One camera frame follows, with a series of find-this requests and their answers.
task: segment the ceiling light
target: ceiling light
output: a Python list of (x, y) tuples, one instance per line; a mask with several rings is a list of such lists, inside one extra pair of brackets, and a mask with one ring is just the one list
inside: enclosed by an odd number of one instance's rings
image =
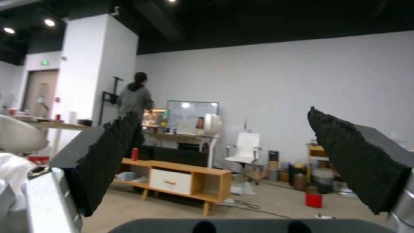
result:
[(5, 28), (3, 28), (3, 30), (7, 33), (14, 34), (14, 30), (9, 28), (9, 27), (5, 27)]
[(48, 25), (49, 27), (53, 27), (55, 26), (55, 21), (51, 19), (45, 19), (45, 24)]

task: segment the white drawer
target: white drawer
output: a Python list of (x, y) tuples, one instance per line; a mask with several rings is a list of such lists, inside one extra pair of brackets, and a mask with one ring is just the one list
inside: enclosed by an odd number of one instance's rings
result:
[(191, 175), (151, 169), (149, 186), (155, 189), (190, 195)]

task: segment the black hair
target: black hair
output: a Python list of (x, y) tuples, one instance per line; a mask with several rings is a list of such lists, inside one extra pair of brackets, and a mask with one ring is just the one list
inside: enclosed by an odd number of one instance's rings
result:
[(147, 80), (148, 80), (147, 74), (144, 73), (144, 72), (136, 72), (135, 75), (134, 75), (134, 81), (136, 83), (142, 83), (142, 82), (147, 81)]

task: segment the gray hoodie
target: gray hoodie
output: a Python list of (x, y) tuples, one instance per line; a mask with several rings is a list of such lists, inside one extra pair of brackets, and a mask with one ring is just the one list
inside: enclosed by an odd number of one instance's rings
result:
[(118, 113), (125, 114), (128, 111), (135, 111), (138, 120), (142, 121), (144, 109), (151, 110), (153, 101), (149, 90), (141, 84), (130, 83), (126, 86), (118, 99)]

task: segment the whiteboard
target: whiteboard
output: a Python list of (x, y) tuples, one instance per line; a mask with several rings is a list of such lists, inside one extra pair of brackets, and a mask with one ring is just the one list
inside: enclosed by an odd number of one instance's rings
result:
[(167, 109), (169, 111), (168, 128), (177, 128), (178, 124), (183, 122), (195, 128), (197, 118), (205, 117), (206, 114), (218, 115), (219, 103), (169, 100)]

